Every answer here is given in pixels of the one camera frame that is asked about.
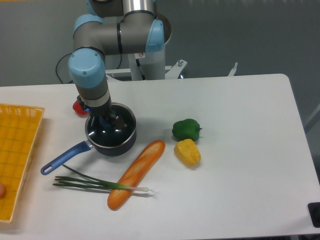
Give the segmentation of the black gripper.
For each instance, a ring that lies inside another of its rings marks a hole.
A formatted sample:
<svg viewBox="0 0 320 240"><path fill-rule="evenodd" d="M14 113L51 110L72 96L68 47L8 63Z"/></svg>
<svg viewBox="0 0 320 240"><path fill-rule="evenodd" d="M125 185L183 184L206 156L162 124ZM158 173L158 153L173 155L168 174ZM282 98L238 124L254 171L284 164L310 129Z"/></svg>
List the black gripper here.
<svg viewBox="0 0 320 240"><path fill-rule="evenodd" d="M111 112L112 108L112 101L109 98L106 102L104 102L100 106L89 106L86 105L85 102L81 99L80 95L77 96L76 101L79 102L81 108L87 111L88 115L93 117L106 117L108 116L108 122L116 129L116 130L123 130L126 126L126 123L121 114L116 114Z"/></svg>

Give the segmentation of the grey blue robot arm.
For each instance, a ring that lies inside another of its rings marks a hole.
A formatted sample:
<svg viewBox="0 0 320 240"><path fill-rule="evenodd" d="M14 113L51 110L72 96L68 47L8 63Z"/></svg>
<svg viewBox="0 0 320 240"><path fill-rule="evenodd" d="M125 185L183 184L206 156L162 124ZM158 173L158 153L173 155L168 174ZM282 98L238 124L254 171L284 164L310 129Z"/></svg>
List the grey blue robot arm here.
<svg viewBox="0 0 320 240"><path fill-rule="evenodd" d="M164 78L165 26L155 0L88 0L86 5L89 13L74 24L69 75L80 106L93 117L108 119L112 101L105 57L130 55L135 80Z"/></svg>

